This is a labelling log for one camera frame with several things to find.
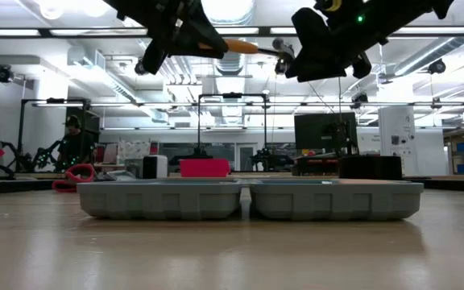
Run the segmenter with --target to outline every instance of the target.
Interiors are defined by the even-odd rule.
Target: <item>camera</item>
[[[0,83],[10,84],[14,81],[14,73],[11,68],[9,64],[0,65]]]

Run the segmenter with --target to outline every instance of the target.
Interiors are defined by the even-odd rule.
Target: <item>gray plastic tray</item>
[[[416,213],[424,185],[381,180],[257,180],[250,191],[255,208],[267,218],[384,221]]]
[[[227,218],[239,207],[236,180],[134,180],[79,184],[81,208],[96,218]]]

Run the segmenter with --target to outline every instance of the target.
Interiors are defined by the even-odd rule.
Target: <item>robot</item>
[[[130,17],[148,28],[152,38],[141,59],[145,73],[156,74],[169,56],[201,56],[221,59],[230,47],[207,19],[199,0],[105,0],[118,11],[118,18]],[[316,0],[314,10],[302,8],[292,22],[302,44],[296,57],[277,45],[277,73],[299,82],[354,77],[371,71],[365,51],[386,44],[387,37],[425,13],[444,19],[453,0]],[[327,17],[325,21],[315,10]]]

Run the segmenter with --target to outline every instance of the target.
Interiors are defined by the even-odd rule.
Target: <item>black monitor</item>
[[[348,124],[350,140],[357,144],[355,113],[295,116],[296,149],[325,149],[326,152],[334,152],[338,146],[347,147],[342,122]]]

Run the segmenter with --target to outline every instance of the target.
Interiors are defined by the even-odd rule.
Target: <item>table surface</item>
[[[76,194],[0,195],[0,289],[464,289],[464,193],[403,222],[96,220]]]

